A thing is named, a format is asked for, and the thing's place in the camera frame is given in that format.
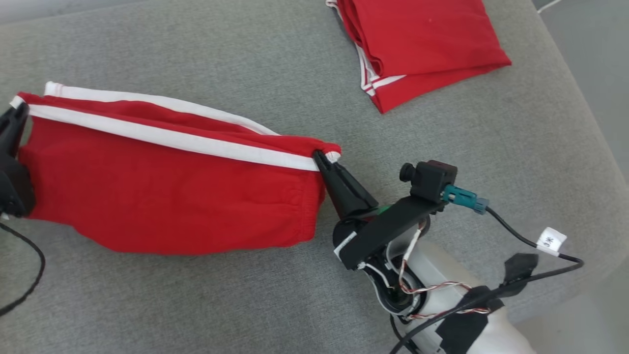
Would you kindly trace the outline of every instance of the folded clothing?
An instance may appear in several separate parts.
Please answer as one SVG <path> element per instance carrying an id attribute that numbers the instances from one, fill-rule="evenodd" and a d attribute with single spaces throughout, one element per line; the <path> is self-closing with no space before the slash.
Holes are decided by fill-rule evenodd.
<path id="1" fill-rule="evenodd" d="M 361 88 L 381 113 L 511 65 L 481 0 L 326 0 L 360 59 Z"/>
<path id="2" fill-rule="evenodd" d="M 147 94 L 46 85 L 19 159 L 30 217 L 115 251 L 206 254 L 310 240 L 325 187 L 312 154 L 340 148 L 247 118 Z"/>

